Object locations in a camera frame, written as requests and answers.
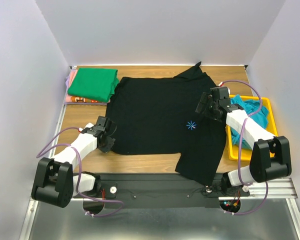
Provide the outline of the black polo shirt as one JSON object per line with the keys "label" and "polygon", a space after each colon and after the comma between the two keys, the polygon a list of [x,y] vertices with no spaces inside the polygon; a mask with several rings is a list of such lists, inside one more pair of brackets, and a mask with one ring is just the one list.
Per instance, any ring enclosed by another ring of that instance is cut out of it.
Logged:
{"label": "black polo shirt", "polygon": [[123,77],[106,107],[120,155],[180,154],[175,171],[213,183],[226,145],[226,124],[196,112],[214,81],[196,64],[167,78]]}

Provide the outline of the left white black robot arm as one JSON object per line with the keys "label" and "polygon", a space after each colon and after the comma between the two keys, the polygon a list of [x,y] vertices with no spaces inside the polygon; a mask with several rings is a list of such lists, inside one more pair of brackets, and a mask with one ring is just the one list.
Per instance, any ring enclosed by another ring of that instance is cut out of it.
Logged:
{"label": "left white black robot arm", "polygon": [[51,147],[41,150],[36,156],[39,162],[31,190],[32,199],[64,208],[79,194],[105,196],[98,174],[82,170],[74,174],[74,170],[81,168],[82,160],[94,150],[108,153],[115,143],[112,135],[116,129],[112,120],[99,116],[95,124],[88,123],[84,128],[78,128],[78,137],[71,144],[65,144],[61,152],[45,157]]}

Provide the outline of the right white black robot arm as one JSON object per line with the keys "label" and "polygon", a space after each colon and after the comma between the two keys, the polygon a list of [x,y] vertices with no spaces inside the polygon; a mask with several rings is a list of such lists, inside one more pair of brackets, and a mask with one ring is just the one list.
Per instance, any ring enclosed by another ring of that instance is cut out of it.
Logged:
{"label": "right white black robot arm", "polygon": [[239,104],[232,104],[226,86],[213,87],[204,92],[196,113],[226,125],[240,134],[252,149],[248,166],[223,174],[221,192],[232,195],[238,186],[263,183],[288,177],[292,173],[290,143],[285,136],[275,136],[256,123]]}

